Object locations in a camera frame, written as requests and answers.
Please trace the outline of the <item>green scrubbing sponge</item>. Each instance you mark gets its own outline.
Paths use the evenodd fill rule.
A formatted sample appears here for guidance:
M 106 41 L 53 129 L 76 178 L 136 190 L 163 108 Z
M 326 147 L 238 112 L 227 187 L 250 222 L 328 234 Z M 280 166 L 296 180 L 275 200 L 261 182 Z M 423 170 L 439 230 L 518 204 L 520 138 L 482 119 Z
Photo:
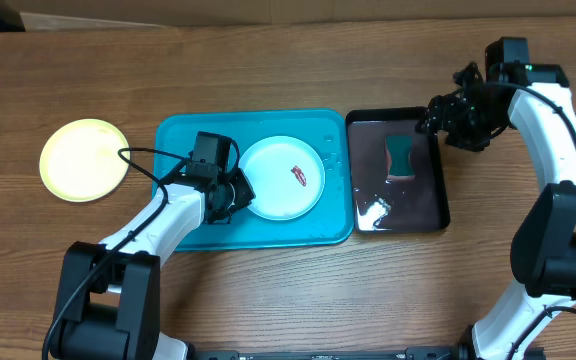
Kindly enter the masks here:
M 415 176 L 411 165 L 412 138 L 407 135 L 390 135 L 385 138 L 387 180 L 412 179 Z

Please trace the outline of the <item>light blue plate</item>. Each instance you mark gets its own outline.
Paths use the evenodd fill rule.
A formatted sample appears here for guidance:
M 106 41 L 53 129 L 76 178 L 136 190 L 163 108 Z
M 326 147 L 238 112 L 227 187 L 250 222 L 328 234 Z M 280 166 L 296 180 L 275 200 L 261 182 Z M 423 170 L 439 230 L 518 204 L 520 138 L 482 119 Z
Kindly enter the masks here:
M 273 221 L 305 215 L 320 200 L 325 170 L 317 152 L 290 136 L 272 136 L 250 146 L 240 160 L 255 198 L 249 209 Z

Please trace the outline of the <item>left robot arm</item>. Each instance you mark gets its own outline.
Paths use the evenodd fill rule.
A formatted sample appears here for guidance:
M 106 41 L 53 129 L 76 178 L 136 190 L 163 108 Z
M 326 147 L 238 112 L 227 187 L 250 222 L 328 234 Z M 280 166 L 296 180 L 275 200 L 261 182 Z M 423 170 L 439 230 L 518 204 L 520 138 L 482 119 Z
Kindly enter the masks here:
M 68 248 L 42 358 L 189 357 L 188 344 L 161 330 L 161 269 L 192 231 L 228 224 L 251 204 L 255 194 L 239 159 L 233 139 L 198 133 L 189 155 L 153 180 L 155 195 L 125 227 Z

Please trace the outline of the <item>yellow-green plate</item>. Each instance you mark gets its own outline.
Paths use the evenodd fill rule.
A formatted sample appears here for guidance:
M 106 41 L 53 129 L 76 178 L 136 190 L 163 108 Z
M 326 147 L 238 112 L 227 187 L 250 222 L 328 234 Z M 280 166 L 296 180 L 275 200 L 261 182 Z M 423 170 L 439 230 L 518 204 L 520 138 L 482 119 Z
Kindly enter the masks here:
M 128 141 L 114 125 L 100 119 L 80 119 L 61 128 L 45 143 L 39 172 L 56 197 L 75 203 L 100 199 L 123 181 L 128 164 L 118 151 Z

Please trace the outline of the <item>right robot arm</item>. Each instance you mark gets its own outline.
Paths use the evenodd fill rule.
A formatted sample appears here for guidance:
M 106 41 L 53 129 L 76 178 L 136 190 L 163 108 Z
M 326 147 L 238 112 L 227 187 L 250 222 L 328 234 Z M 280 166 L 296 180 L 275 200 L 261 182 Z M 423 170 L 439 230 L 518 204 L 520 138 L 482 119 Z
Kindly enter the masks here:
M 453 346 L 453 359 L 542 359 L 531 348 L 562 313 L 576 315 L 576 114 L 567 76 L 536 64 L 528 42 L 501 37 L 453 76 L 455 91 L 431 99 L 420 133 L 446 133 L 473 152 L 517 130 L 532 161 L 539 197 L 511 244 L 513 280 L 494 307 Z

